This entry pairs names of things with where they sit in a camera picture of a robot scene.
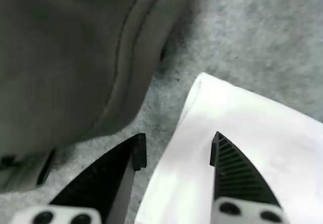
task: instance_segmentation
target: white plastic piece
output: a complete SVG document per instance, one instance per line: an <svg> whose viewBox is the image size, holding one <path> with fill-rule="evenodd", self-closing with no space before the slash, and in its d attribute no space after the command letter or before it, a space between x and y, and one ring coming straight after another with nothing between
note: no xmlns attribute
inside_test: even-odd
<svg viewBox="0 0 323 224"><path fill-rule="evenodd" d="M71 224L73 218L81 214L90 216L90 224L101 224L100 214L95 209L56 205L33 206L19 211L15 214L11 224L33 224L35 217L45 211L53 214L50 224Z"/></svg>
<svg viewBox="0 0 323 224"><path fill-rule="evenodd" d="M240 210L239 215L231 215L220 211L220 206L226 203L232 203ZM279 219L263 219L261 214L269 212L276 215ZM269 205L259 202L245 201L228 197L221 197L213 205L214 224L289 224L287 217L282 209L275 205Z"/></svg>
<svg viewBox="0 0 323 224"><path fill-rule="evenodd" d="M209 160L216 131L254 164L290 223L323 223L323 124L202 73L149 182L136 224L210 224Z"/></svg>

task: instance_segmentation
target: gray carpet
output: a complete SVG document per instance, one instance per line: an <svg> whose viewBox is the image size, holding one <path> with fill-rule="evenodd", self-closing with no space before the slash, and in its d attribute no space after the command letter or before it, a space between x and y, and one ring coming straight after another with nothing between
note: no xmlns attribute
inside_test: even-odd
<svg viewBox="0 0 323 224"><path fill-rule="evenodd" d="M2 223L16 210L46 204L104 152L143 131L149 167L135 179L127 216L127 223L132 223L186 94L202 71L322 122L322 5L323 0L191 0L172 32L137 119L117 135L65 149L42 188L2 195Z"/></svg>

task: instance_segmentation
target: black dot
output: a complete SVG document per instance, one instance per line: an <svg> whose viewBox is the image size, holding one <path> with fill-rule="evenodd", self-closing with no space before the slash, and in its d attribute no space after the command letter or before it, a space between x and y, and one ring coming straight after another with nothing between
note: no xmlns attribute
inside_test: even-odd
<svg viewBox="0 0 323 224"><path fill-rule="evenodd" d="M260 214L260 216L261 216L261 218L263 220L268 220L268 221L275 222L275 223L282 222L281 217L279 215L277 215L276 213L273 213L271 211L263 211Z"/></svg>
<svg viewBox="0 0 323 224"><path fill-rule="evenodd" d="M229 215L240 215L241 210L233 203L225 202L220 205L220 211Z"/></svg>
<svg viewBox="0 0 323 224"><path fill-rule="evenodd" d="M91 217L88 214L80 214L73 218L71 224L90 224Z"/></svg>
<svg viewBox="0 0 323 224"><path fill-rule="evenodd" d="M34 220L32 221L33 224L49 224L53 218L53 213L50 211L43 211L38 214Z"/></svg>

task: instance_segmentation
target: paper sheet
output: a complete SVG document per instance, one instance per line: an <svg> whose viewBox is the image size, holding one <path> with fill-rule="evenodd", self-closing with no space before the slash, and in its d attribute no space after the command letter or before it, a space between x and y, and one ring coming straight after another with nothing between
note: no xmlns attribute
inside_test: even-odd
<svg viewBox="0 0 323 224"><path fill-rule="evenodd" d="M323 223L323 124L202 73L159 161L136 224L209 224L216 131L249 158L292 224Z"/></svg>

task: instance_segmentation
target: gray fabric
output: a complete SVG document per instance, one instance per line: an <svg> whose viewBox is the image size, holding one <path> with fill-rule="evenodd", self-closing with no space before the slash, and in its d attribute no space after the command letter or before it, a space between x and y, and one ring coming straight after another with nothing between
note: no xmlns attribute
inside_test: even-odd
<svg viewBox="0 0 323 224"><path fill-rule="evenodd" d="M0 0L0 156L128 124L185 2Z"/></svg>
<svg viewBox="0 0 323 224"><path fill-rule="evenodd" d="M125 138L144 131L148 168L137 174L131 223L197 74L213 74L323 121L323 0L191 0L173 31L136 120L120 133L61 152L42 188L0 197L4 222L45 204L82 169Z"/></svg>

